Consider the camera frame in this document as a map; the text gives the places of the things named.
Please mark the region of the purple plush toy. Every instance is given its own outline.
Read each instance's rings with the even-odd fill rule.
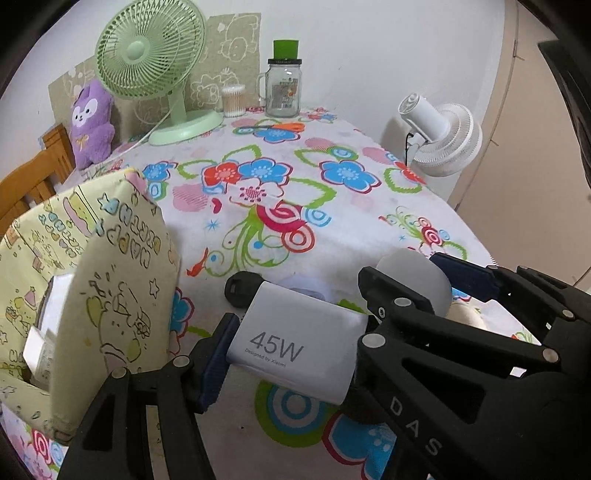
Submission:
[[[109,158],[115,136],[115,127],[110,123],[111,107],[113,96],[97,79],[82,89],[74,103],[70,140],[78,170]]]

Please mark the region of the yellow fabric bag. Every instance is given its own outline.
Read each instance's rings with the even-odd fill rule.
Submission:
[[[0,401],[66,445],[116,367],[167,362],[179,258],[146,182],[130,169],[60,193],[0,242]],[[53,275],[73,272],[49,392],[26,382],[27,333]]]

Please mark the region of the white cable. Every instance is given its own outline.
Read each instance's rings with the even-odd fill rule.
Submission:
[[[108,162],[115,161],[115,160],[117,160],[118,158],[121,158],[121,157],[122,157],[123,155],[125,155],[127,152],[129,152],[129,151],[133,150],[135,147],[137,147],[137,146],[141,145],[142,143],[144,143],[144,141],[146,140],[146,138],[148,138],[148,137],[149,137],[149,136],[152,134],[152,132],[153,132],[154,130],[156,130],[156,129],[157,129],[157,128],[158,128],[158,127],[159,127],[159,126],[162,124],[162,122],[164,122],[164,121],[165,121],[165,120],[168,118],[168,116],[170,115],[170,112],[171,112],[171,111],[173,110],[173,108],[176,106],[177,102],[178,102],[178,100],[177,100],[177,101],[176,101],[176,102],[175,102],[175,103],[172,105],[172,107],[170,107],[170,108],[168,109],[168,112],[166,112],[166,114],[165,114],[165,115],[164,115],[164,116],[163,116],[163,117],[160,119],[160,121],[159,121],[159,122],[158,122],[156,125],[154,125],[154,126],[152,127],[152,130],[150,130],[148,133],[146,133],[146,134],[145,134],[145,135],[144,135],[142,138],[140,138],[140,139],[139,139],[139,140],[138,140],[136,143],[134,143],[134,144],[133,144],[131,147],[129,147],[127,150],[124,150],[123,152],[120,152],[120,153],[118,153],[116,156],[114,156],[114,157],[112,157],[112,158],[110,158],[110,157],[109,157],[109,158],[107,158],[105,161],[108,161]]]

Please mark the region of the fan base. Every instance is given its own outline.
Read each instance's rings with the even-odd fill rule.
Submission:
[[[173,125],[167,118],[150,135],[150,145],[169,145],[203,135],[223,122],[223,115],[214,110],[193,110],[187,112],[187,121]]]

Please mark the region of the glass jar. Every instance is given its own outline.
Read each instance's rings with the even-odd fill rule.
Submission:
[[[268,116],[292,118],[300,114],[301,60],[269,59],[269,70],[257,78],[259,99],[265,99]],[[260,93],[260,81],[265,79],[265,96]]]

